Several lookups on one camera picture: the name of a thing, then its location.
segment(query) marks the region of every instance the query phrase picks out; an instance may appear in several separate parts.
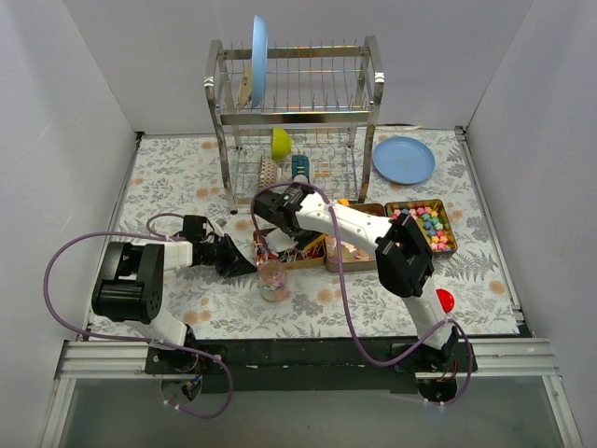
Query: floral tablecloth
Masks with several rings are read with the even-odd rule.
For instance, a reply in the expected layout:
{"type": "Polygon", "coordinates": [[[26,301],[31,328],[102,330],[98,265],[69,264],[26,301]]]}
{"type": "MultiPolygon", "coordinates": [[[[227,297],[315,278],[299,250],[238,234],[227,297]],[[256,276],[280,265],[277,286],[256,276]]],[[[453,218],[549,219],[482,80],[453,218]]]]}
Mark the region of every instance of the floral tablecloth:
{"type": "MultiPolygon", "coordinates": [[[[456,299],[452,314],[468,333],[518,333],[510,292],[454,132],[400,133],[386,127],[378,128],[375,137],[379,142],[394,135],[427,144],[435,155],[436,170],[427,181],[403,187],[384,180],[373,168],[369,200],[441,199],[459,249],[451,259],[435,263],[435,279],[437,287],[448,289],[456,299]]],[[[364,132],[359,131],[356,148],[363,147],[363,139],[364,132]]],[[[142,141],[119,227],[145,233],[146,220],[167,211],[222,217],[227,221],[224,230],[236,245],[243,253],[251,252],[253,225],[246,211],[236,216],[229,213],[213,136],[142,141]]],[[[156,228],[174,233],[180,224],[175,218],[164,218],[156,228]]],[[[360,335],[416,334],[404,303],[380,285],[376,272],[347,273],[345,280],[360,335]]],[[[171,313],[189,324],[200,339],[349,336],[337,274],[325,267],[291,271],[289,289],[292,295],[287,300],[269,303],[259,295],[256,274],[222,279],[211,267],[193,267],[166,273],[163,298],[171,313]]],[[[90,324],[95,331],[134,334],[95,315],[90,316],[90,324]]]]}

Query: white wall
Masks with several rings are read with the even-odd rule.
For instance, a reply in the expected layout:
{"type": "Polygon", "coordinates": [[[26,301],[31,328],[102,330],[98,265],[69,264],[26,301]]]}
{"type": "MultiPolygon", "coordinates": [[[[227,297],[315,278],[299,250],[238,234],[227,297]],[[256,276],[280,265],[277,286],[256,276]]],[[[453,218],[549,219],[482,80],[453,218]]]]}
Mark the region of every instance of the white wall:
{"type": "Polygon", "coordinates": [[[597,4],[537,0],[469,128],[522,309],[597,444],[597,4]]]}
{"type": "Polygon", "coordinates": [[[467,124],[532,0],[64,0],[136,131],[212,132],[202,80],[209,43],[378,37],[380,122],[467,124]]]}
{"type": "MultiPolygon", "coordinates": [[[[51,254],[105,229],[134,133],[60,0],[0,1],[0,444],[37,446],[62,340],[41,294],[51,254]]],[[[81,324],[101,242],[67,254],[52,281],[81,324]]]]}

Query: blue plate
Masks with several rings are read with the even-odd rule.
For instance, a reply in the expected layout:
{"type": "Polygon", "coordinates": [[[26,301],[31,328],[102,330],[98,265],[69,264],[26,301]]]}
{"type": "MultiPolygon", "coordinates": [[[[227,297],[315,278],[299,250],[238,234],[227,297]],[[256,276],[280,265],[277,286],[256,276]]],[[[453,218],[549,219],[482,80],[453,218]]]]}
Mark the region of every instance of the blue plate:
{"type": "Polygon", "coordinates": [[[251,108],[258,107],[265,98],[268,79],[268,26],[263,19],[253,19],[253,50],[251,52],[252,81],[251,108]]]}
{"type": "Polygon", "coordinates": [[[375,147],[373,164],[388,180],[412,185],[428,179],[436,168],[431,149],[419,140],[392,137],[375,147]]]}

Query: red object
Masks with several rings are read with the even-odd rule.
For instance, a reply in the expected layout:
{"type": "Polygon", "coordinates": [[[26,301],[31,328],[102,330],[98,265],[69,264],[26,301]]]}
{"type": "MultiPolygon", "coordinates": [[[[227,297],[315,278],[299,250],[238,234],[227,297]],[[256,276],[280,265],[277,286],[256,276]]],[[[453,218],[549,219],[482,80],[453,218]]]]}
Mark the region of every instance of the red object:
{"type": "Polygon", "coordinates": [[[436,289],[437,296],[439,297],[439,303],[444,309],[444,313],[449,313],[454,309],[454,296],[446,289],[436,289]]]}

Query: gray floor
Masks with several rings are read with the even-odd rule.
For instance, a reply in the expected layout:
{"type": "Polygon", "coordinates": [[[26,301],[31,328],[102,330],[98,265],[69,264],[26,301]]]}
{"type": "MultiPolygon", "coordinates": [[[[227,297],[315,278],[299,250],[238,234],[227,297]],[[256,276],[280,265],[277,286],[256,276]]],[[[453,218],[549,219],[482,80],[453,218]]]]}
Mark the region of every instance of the gray floor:
{"type": "MultiPolygon", "coordinates": [[[[199,397],[203,411],[221,396],[199,397]]],[[[162,404],[154,380],[78,380],[61,447],[560,447],[540,377],[474,378],[441,411],[383,391],[239,393],[201,421],[162,404]]]]}

